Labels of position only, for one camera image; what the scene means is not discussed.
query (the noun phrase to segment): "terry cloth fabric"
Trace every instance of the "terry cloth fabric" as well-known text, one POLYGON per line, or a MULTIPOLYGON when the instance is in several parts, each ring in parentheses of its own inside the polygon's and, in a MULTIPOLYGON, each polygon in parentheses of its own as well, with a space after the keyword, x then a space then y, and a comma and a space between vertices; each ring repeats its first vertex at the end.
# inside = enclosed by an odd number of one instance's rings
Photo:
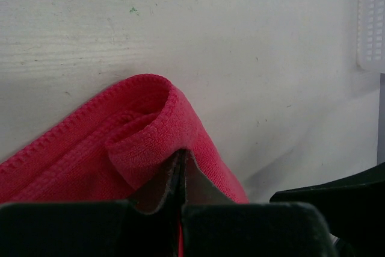
POLYGON ((181 148, 247 202, 184 94, 158 75, 114 84, 1 164, 0 202, 124 199, 181 148))

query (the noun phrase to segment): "red towel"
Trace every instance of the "red towel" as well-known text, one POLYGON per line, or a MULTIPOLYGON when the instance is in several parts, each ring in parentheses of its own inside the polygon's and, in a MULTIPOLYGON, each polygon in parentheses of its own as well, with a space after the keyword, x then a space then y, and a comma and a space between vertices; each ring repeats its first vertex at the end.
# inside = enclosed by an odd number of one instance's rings
POLYGON ((106 89, 0 165, 0 202, 124 199, 180 148, 236 202, 247 197, 183 93, 157 75, 106 89))

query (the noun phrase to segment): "white perforated tray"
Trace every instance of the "white perforated tray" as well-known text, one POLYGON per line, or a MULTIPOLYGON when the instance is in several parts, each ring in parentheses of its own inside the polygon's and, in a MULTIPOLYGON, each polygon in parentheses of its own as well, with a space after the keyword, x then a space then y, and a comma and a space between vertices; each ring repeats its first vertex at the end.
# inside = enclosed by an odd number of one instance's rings
POLYGON ((362 68, 385 73, 385 0, 359 0, 357 62, 362 68))

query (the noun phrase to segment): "folded towel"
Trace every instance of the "folded towel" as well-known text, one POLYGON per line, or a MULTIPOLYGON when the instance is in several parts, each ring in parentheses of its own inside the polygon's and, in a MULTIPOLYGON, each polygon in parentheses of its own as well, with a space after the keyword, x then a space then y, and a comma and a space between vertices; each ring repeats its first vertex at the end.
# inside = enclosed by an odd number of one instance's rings
POLYGON ((1 164, 0 202, 124 199, 181 148, 247 202, 184 94, 158 75, 114 84, 1 164))

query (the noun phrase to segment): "red cloth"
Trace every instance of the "red cloth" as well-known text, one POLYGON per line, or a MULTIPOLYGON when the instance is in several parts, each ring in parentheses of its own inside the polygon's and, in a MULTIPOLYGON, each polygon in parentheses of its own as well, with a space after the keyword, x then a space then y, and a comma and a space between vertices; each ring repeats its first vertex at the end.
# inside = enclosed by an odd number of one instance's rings
POLYGON ((111 86, 1 164, 0 202, 123 199, 180 148, 222 192, 247 202, 186 97, 157 75, 111 86))

